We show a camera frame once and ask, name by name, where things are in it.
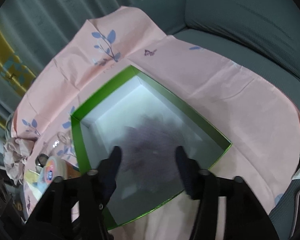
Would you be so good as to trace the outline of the green patterned curtain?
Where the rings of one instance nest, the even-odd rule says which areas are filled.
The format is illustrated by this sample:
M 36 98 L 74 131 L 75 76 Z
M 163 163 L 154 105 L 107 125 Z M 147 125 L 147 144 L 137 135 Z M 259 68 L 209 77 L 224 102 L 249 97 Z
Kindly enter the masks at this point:
M 141 0 L 5 0 L 0 6 L 0 136 L 47 63 L 85 20 Z

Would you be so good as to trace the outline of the clear glass bottle steel cap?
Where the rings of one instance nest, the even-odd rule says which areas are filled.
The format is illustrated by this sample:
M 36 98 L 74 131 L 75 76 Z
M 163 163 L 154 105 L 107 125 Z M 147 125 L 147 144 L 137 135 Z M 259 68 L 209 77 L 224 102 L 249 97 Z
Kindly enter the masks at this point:
M 40 150 L 35 164 L 39 167 L 44 167 L 47 160 L 53 156 L 61 156 L 71 146 L 70 136 L 64 132 L 58 132 L 52 136 L 47 142 L 43 144 L 43 148 Z

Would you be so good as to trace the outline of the green cardboard box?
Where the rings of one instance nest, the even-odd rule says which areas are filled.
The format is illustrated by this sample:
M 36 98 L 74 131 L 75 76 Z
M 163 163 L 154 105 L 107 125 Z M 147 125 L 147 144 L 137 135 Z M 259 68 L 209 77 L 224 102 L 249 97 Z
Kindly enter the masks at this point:
M 175 163 L 182 146 L 202 168 L 211 168 L 231 141 L 160 83 L 128 66 L 71 115 L 79 170 L 87 172 L 122 151 L 116 190 L 104 211 L 114 229 L 158 209 L 183 191 Z

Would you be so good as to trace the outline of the crumpled beige fabric pile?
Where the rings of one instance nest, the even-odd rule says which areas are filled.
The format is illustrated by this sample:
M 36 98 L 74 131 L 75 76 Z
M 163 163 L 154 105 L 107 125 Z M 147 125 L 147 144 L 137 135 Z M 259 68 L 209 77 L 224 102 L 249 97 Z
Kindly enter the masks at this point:
M 10 138 L 4 144 L 4 165 L 8 177 L 15 185 L 23 183 L 24 168 L 35 142 L 21 138 Z

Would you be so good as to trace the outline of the pink printed bed sheet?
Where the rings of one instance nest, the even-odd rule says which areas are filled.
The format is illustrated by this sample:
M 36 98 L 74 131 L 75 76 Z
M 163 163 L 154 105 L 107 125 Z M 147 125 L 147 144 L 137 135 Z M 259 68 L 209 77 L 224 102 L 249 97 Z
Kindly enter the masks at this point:
M 300 108 L 247 63 L 166 35 L 149 14 L 121 7 L 87 20 L 37 77 L 14 113 L 12 135 L 37 139 L 34 154 L 106 81 L 134 64 L 175 92 L 230 139 L 212 167 L 242 176 L 266 212 L 286 191 L 300 154 Z

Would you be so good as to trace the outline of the pink gum canister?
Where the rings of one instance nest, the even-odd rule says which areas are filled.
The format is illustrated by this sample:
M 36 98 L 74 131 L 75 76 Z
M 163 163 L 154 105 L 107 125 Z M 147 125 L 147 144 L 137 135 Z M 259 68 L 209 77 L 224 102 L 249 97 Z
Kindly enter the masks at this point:
M 58 156 L 51 156 L 40 172 L 37 180 L 37 189 L 44 193 L 56 177 L 69 179 L 72 177 L 73 171 L 76 172 L 68 161 Z

